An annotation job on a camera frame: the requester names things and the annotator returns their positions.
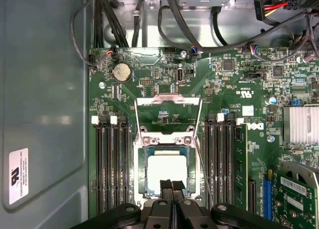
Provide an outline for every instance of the metal bracket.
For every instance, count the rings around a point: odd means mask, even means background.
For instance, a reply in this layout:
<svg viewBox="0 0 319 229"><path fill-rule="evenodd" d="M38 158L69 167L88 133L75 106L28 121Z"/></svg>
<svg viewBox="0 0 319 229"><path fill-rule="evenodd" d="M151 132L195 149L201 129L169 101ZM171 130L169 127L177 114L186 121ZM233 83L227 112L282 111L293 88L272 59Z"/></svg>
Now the metal bracket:
<svg viewBox="0 0 319 229"><path fill-rule="evenodd" d="M160 105L165 101L173 101L175 104L189 104L198 107L198 113L196 118L195 127L190 125L186 131L173 132L172 134L163 134L162 132L149 132L143 126L140 126L138 106L145 105ZM184 145L191 148L195 148L195 170L196 175L200 175L201 168L201 156L200 156L200 141L197 136L197 130L202 110L203 100L201 98L185 98L179 94L159 94L153 98L137 98L134 102L135 114L138 125L138 133L134 140L134 200L140 202L141 208L144 206L144 202L147 200L143 194L139 194L139 150L143 150L143 147L150 145L170 144L170 145ZM191 198L200 196L200 177L196 177L195 193L191 195Z"/></svg>

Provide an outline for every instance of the ram slot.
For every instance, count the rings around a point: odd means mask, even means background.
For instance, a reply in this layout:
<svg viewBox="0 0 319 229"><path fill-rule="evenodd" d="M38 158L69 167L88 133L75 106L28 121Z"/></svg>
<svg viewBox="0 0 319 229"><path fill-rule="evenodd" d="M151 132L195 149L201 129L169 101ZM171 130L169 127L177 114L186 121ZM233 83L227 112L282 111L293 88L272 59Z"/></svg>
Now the ram slot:
<svg viewBox="0 0 319 229"><path fill-rule="evenodd" d="M120 129L117 125L112 125L112 154L113 154L113 165L114 165L114 204L115 207L121 204L121 196L120 196Z"/></svg>
<svg viewBox="0 0 319 229"><path fill-rule="evenodd" d="M225 126L225 154L224 154L224 167L225 167L225 194L226 194L226 203L233 204L234 202L234 126L233 125L226 125Z"/></svg>
<svg viewBox="0 0 319 229"><path fill-rule="evenodd" d="M112 129L110 127L106 128L106 182L107 182L107 210L113 208L113 186L112 186Z"/></svg>
<svg viewBox="0 0 319 229"><path fill-rule="evenodd" d="M227 165L226 165L226 154L227 154L227 130L223 124L218 126L219 136L218 136L218 147L219 147L219 203L226 203L226 175L227 175Z"/></svg>
<svg viewBox="0 0 319 229"><path fill-rule="evenodd" d="M129 202L129 128L126 123L121 124L122 172L123 172L123 203Z"/></svg>
<svg viewBox="0 0 319 229"><path fill-rule="evenodd" d="M205 170L209 182L209 186L213 193L213 202L209 196L208 190L205 190L205 198L206 198L206 207L211 208L216 203L216 183L214 179L215 172L215 160L216 156L214 154L214 134L215 128L212 125L213 122L207 120L205 122Z"/></svg>
<svg viewBox="0 0 319 229"><path fill-rule="evenodd" d="M98 214L105 212L106 210L106 195L105 195L105 128L101 125L96 128L96 174L97 174L97 210Z"/></svg>

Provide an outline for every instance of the sticker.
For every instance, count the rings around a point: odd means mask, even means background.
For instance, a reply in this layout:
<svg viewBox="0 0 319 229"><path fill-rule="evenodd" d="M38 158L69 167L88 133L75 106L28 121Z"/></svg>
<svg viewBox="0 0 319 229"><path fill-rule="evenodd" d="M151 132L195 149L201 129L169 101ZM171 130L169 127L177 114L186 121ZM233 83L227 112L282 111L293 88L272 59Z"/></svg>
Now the sticker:
<svg viewBox="0 0 319 229"><path fill-rule="evenodd" d="M28 149L9 154L9 204L29 193Z"/></svg>
<svg viewBox="0 0 319 229"><path fill-rule="evenodd" d="M290 181L283 177L280 178L280 181L282 185L296 191L297 193L307 196L307 189L304 186L300 186L299 184L294 183L293 181Z"/></svg>
<svg viewBox="0 0 319 229"><path fill-rule="evenodd" d="M293 205L294 207L298 208L301 211L304 211L304 206L300 202L296 201L295 199L287 196L287 202Z"/></svg>
<svg viewBox="0 0 319 229"><path fill-rule="evenodd" d="M243 106L243 116L254 116L254 106Z"/></svg>

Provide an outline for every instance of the heatsink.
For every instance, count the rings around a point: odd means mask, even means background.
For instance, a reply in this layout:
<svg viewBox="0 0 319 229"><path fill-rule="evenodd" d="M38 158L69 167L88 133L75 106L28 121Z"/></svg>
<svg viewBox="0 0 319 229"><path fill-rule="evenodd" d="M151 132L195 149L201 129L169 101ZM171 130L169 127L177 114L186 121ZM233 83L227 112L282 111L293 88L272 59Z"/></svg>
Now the heatsink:
<svg viewBox="0 0 319 229"><path fill-rule="evenodd" d="M319 107L286 107L283 116L285 143L319 143Z"/></svg>

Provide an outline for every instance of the capacitor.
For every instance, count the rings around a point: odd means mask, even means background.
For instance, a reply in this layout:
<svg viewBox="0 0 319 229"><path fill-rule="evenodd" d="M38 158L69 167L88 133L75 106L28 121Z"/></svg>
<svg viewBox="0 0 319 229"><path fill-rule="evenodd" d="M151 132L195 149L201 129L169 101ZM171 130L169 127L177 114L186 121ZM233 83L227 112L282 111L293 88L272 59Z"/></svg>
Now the capacitor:
<svg viewBox="0 0 319 229"><path fill-rule="evenodd" d="M224 108L222 108L222 109L221 109L221 112L222 112L224 115L227 115L227 114L229 114L229 109L224 109Z"/></svg>
<svg viewBox="0 0 319 229"><path fill-rule="evenodd" d="M265 100L266 105L275 105L277 103L277 100L275 97L267 97Z"/></svg>

